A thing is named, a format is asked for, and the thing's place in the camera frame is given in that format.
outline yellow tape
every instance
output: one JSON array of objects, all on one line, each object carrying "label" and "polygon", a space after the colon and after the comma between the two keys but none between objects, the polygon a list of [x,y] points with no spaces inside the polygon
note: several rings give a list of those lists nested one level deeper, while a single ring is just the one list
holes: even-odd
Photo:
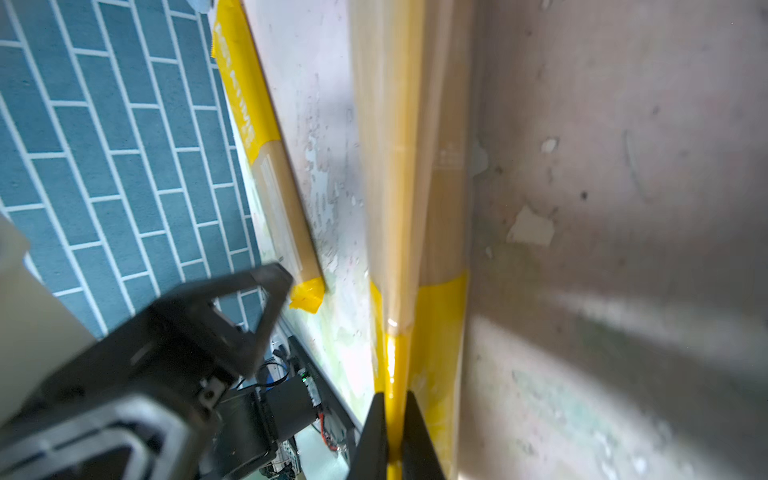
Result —
[{"label": "yellow tape", "polygon": [[[456,471],[460,365],[468,273],[439,285],[422,286],[415,322],[397,336],[386,332],[382,295],[371,282],[374,319],[373,384],[384,392],[390,456],[388,479],[401,478],[400,451],[406,393],[413,391],[446,478]],[[407,365],[407,378],[398,365]]]},{"label": "yellow tape", "polygon": [[323,283],[323,279],[318,276],[304,283],[299,283],[291,290],[289,307],[317,313],[325,294],[326,285]]},{"label": "yellow tape", "polygon": [[253,164],[266,142],[280,140],[280,129],[239,0],[219,1],[212,43],[211,54],[219,65],[248,162]]}]

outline light blue object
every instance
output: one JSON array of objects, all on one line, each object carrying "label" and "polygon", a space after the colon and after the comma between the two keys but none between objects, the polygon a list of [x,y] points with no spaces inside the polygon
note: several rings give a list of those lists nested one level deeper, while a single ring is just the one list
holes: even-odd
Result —
[{"label": "light blue object", "polygon": [[[0,2],[0,212],[96,337],[158,294],[260,263],[209,2]],[[254,328],[258,292],[220,299]]]}]

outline blue brick tile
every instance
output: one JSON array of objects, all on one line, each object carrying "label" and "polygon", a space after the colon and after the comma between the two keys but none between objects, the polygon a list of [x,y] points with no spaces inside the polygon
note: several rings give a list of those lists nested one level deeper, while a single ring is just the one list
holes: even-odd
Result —
[{"label": "blue brick tile", "polygon": [[0,48],[0,94],[27,151],[61,151],[51,118],[20,48]]},{"label": "blue brick tile", "polygon": [[128,100],[134,103],[154,103],[156,100],[147,70],[147,61],[141,51],[141,43],[131,10],[101,4],[101,14],[104,16],[114,56],[118,60],[120,75],[128,92]]},{"label": "blue brick tile", "polygon": [[235,253],[232,256],[232,266],[234,266],[236,272],[249,270],[252,267],[250,264],[250,254],[248,252]]},{"label": "blue brick tile", "polygon": [[13,32],[11,19],[8,17],[8,11],[5,10],[5,3],[0,3],[0,40],[15,40],[16,34]]},{"label": "blue brick tile", "polygon": [[243,215],[250,214],[250,207],[248,207],[248,196],[245,193],[245,183],[243,183],[243,169],[240,166],[240,160],[236,154],[233,154],[232,161],[235,163],[233,170],[235,170],[235,182],[237,183],[237,190],[240,193],[240,204],[243,206]]},{"label": "blue brick tile", "polygon": [[187,279],[187,282],[208,278],[208,275],[205,274],[205,265],[202,263],[183,266],[181,269],[184,271],[184,278]]},{"label": "blue brick tile", "polygon": [[72,315],[80,320],[80,323],[83,324],[88,332],[91,332],[91,335],[98,339],[104,336],[101,327],[98,325],[98,320],[96,320],[96,315],[94,315],[93,309],[85,298],[85,293],[70,293],[69,295],[60,296],[58,299],[67,307],[67,310]]},{"label": "blue brick tile", "polygon": [[74,162],[83,177],[85,189],[91,197],[115,195],[114,184],[107,158],[96,135],[91,114],[85,107],[59,107],[56,115],[64,130]]},{"label": "blue brick tile", "polygon": [[60,1],[58,9],[61,10],[73,47],[103,51],[107,49],[90,2]]},{"label": "blue brick tile", "polygon": [[190,105],[181,83],[179,68],[176,65],[156,63],[154,74],[157,76],[174,143],[177,147],[197,147]]},{"label": "blue brick tile", "polygon": [[6,207],[12,205],[36,204],[40,197],[35,191],[29,173],[16,150],[16,145],[0,117],[0,198]]},{"label": "blue brick tile", "polygon": [[147,257],[152,263],[154,278],[162,293],[174,288],[181,283],[179,271],[176,268],[174,255],[170,250],[168,238],[165,235],[147,237],[143,239],[144,248],[147,249]]},{"label": "blue brick tile", "polygon": [[227,151],[224,150],[219,114],[215,111],[198,111],[197,122],[200,125],[200,136],[203,138],[203,146],[205,146],[211,181],[215,184],[231,182],[230,160],[227,157]]},{"label": "blue brick tile", "polygon": [[98,240],[88,209],[64,158],[35,160],[35,169],[70,245]]},{"label": "blue brick tile", "polygon": [[152,281],[149,280],[149,276],[139,276],[138,278],[125,280],[125,289],[128,291],[128,296],[134,304],[136,313],[145,309],[155,299],[154,288],[152,287]]},{"label": "blue brick tile", "polygon": [[152,188],[141,157],[138,155],[115,155],[114,165],[118,169],[139,232],[163,230],[160,211],[154,201]]},{"label": "blue brick tile", "polygon": [[179,261],[188,262],[201,258],[184,194],[163,195],[161,202],[165,217],[168,219],[170,233],[174,238],[176,252],[179,254]]},{"label": "blue brick tile", "polygon": [[134,109],[134,116],[157,188],[163,190],[181,187],[160,111],[137,108]]},{"label": "blue brick tile", "polygon": [[174,18],[174,30],[179,39],[181,60],[187,73],[192,103],[195,105],[215,105],[214,88],[208,76],[209,63],[203,50],[203,41],[197,22],[186,18]]},{"label": "blue brick tile", "polygon": [[168,0],[168,8],[174,12],[194,13],[187,0]]},{"label": "blue brick tile", "polygon": [[110,251],[114,261],[118,265],[120,275],[131,275],[147,270],[141,251],[136,243],[128,215],[125,213],[123,203],[119,200],[98,202],[94,204],[96,217],[107,237]]},{"label": "blue brick tile", "polygon": [[128,319],[131,313],[123,300],[118,279],[114,277],[109,267],[104,248],[76,250],[74,256],[96,300],[96,306],[101,312],[101,318],[104,319],[107,329],[109,331],[116,329]]},{"label": "blue brick tile", "polygon": [[45,210],[14,212],[11,220],[29,239],[32,245],[29,254],[50,291],[60,292],[80,286]]},{"label": "blue brick tile", "polygon": [[243,312],[240,310],[240,302],[237,300],[237,294],[222,296],[219,298],[221,312],[227,316],[234,324],[243,322]]},{"label": "blue brick tile", "polygon": [[258,292],[249,293],[243,296],[243,308],[245,309],[245,317],[248,321],[248,327],[250,331],[256,330],[261,320],[261,298]]},{"label": "blue brick tile", "polygon": [[109,59],[79,55],[78,61],[85,76],[85,83],[91,92],[96,112],[101,119],[109,148],[115,150],[136,148],[136,139],[131,133],[131,123]]},{"label": "blue brick tile", "polygon": [[245,219],[245,227],[248,230],[248,237],[250,237],[250,249],[253,251],[253,259],[256,261],[256,265],[261,265],[261,255],[259,255],[259,245],[256,242],[256,231],[253,229],[253,220],[250,218]]},{"label": "blue brick tile", "polygon": [[141,29],[147,40],[149,55],[176,58],[174,44],[171,42],[168,32],[163,3],[157,0],[135,0],[135,4],[141,21]]},{"label": "blue brick tile", "polygon": [[179,163],[184,181],[187,182],[195,223],[216,220],[216,209],[205,176],[203,158],[197,152],[185,152],[179,154]]},{"label": "blue brick tile", "polygon": [[15,0],[14,8],[48,95],[53,100],[83,100],[50,4],[45,0]]},{"label": "blue brick tile", "polygon": [[217,225],[200,228],[200,238],[203,241],[205,256],[208,259],[208,268],[211,276],[221,276],[230,273],[228,253],[224,248],[224,241]]},{"label": "blue brick tile", "polygon": [[234,187],[217,188],[216,199],[219,202],[221,221],[224,223],[224,233],[227,235],[227,244],[230,250],[247,247],[243,223],[240,221],[242,214],[237,208]]},{"label": "blue brick tile", "polygon": [[230,122],[230,115],[227,110],[227,96],[224,94],[224,86],[221,84],[221,75],[217,72],[214,72],[214,83],[216,84],[216,91],[219,95],[219,106],[224,119],[224,129],[227,131],[227,144],[235,145],[235,139],[232,136],[232,122]]},{"label": "blue brick tile", "polygon": [[205,56],[208,59],[210,63],[216,63],[216,58],[214,58],[210,52],[211,52],[211,40],[210,40],[210,24],[208,23],[208,15],[200,14],[200,23],[203,24],[203,33],[205,34]]}]

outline red wire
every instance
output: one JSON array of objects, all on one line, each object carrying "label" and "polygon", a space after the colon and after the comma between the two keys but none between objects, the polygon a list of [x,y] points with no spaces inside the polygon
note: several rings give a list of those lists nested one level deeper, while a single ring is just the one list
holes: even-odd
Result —
[{"label": "red wire", "polygon": [[323,423],[323,419],[325,418],[325,416],[323,415],[322,412],[320,412],[320,413],[317,414],[317,417],[320,419],[320,436],[323,437],[323,442],[325,442],[326,447],[328,447],[328,449],[331,452],[337,451],[339,449],[339,447],[331,445],[330,443],[328,443],[328,438],[326,437],[326,427],[325,427],[325,425]]}]

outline blue tile wall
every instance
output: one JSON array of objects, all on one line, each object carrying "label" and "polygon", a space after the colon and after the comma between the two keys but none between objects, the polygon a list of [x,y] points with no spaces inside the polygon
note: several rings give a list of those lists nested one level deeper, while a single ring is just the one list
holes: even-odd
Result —
[{"label": "blue tile wall", "polygon": [[[97,338],[181,282],[260,263],[233,146],[207,19],[184,0],[0,2],[0,213]],[[258,292],[219,303],[260,317]]]}]

